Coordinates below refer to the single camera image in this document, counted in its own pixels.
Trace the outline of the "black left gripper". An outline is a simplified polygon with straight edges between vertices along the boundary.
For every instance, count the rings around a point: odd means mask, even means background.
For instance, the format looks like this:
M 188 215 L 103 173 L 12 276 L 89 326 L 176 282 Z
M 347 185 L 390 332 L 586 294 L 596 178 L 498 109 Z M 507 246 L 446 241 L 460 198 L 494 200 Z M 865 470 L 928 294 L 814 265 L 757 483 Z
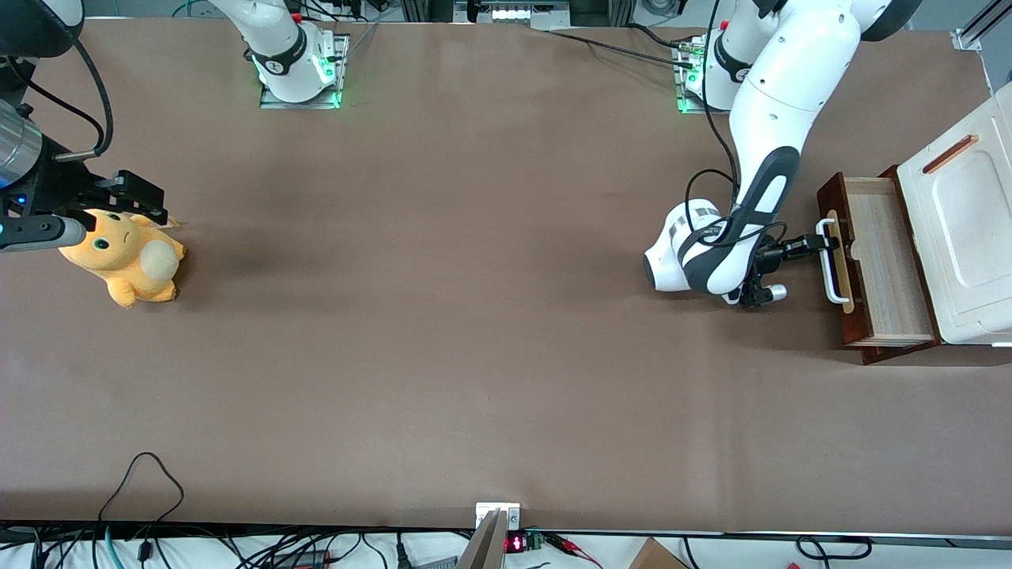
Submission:
M 838 238 L 821 234 L 805 234 L 791 242 L 760 239 L 753 253 L 748 278 L 759 280 L 763 275 L 775 273 L 780 269 L 780 264 L 791 255 L 816 255 L 834 251 L 838 247 Z

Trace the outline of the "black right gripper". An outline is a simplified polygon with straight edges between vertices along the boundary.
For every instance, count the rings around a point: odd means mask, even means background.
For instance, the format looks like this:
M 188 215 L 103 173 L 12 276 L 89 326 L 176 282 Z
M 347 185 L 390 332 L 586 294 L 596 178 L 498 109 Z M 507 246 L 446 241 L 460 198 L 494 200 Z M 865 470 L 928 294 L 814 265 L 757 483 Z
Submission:
M 62 215 L 66 210 L 82 210 L 94 217 L 96 226 L 168 223 L 166 216 L 119 211 L 164 210 L 165 191 L 161 187 L 130 170 L 119 170 L 111 178 L 104 178 L 90 172 L 80 161 L 55 161 L 55 155 L 65 150 L 56 141 L 43 139 L 36 165 L 8 187 L 8 213 Z M 107 210 L 109 206 L 119 210 Z

